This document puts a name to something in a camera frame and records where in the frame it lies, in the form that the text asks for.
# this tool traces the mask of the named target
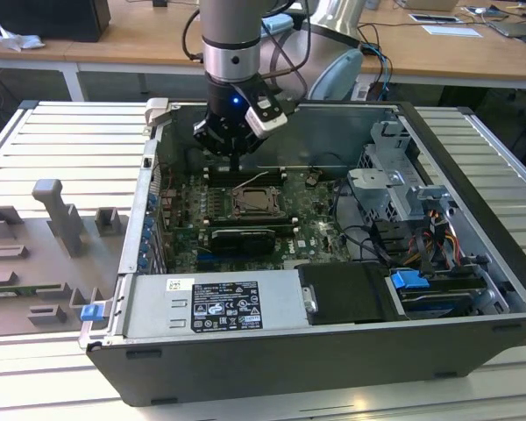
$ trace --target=gray floor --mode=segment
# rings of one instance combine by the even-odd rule
[[[145,101],[152,96],[176,99],[204,98],[205,82],[201,76],[148,75],[148,95],[139,92],[136,75],[112,73],[83,73],[82,83],[90,101]],[[0,79],[19,99],[68,101],[69,95],[62,75],[41,70],[0,70]],[[393,85],[388,99],[410,101],[414,105],[436,106],[442,87],[426,85]],[[0,108],[14,111],[17,107],[8,93],[0,86]],[[483,104],[476,110],[483,122],[511,147],[526,128],[526,91],[491,89]],[[0,130],[8,115],[0,112]],[[515,153],[526,149],[526,135],[515,147]]]

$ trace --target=barcode sticker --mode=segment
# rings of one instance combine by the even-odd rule
[[[195,278],[170,278],[166,283],[166,291],[190,291]]]

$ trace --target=aluminum profile table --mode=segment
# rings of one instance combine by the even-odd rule
[[[526,170],[475,117],[419,111],[526,252]],[[14,200],[26,216],[42,216],[27,196],[37,177],[56,176],[82,213],[92,212],[91,196],[129,210],[147,139],[143,112],[142,103],[40,103],[18,111],[0,135],[0,204]],[[0,420],[526,420],[526,347],[460,379],[135,409],[94,368],[77,336],[0,338]]]

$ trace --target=power supply label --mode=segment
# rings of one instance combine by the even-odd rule
[[[257,282],[194,284],[191,329],[195,333],[263,329]]]

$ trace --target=blue cable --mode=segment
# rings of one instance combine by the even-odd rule
[[[365,44],[365,47],[370,49],[373,53],[375,53],[378,56],[378,58],[380,59],[380,61],[382,62],[383,66],[384,66],[384,83],[382,85],[382,91],[380,92],[380,95],[378,96],[378,101],[380,101],[381,98],[382,98],[382,95],[384,95],[384,93],[387,92],[387,80],[388,80],[388,77],[389,77],[389,74],[388,74],[389,67],[387,65],[387,60],[384,57],[384,54],[382,54],[380,51],[378,51],[376,48],[374,48],[370,44]]]

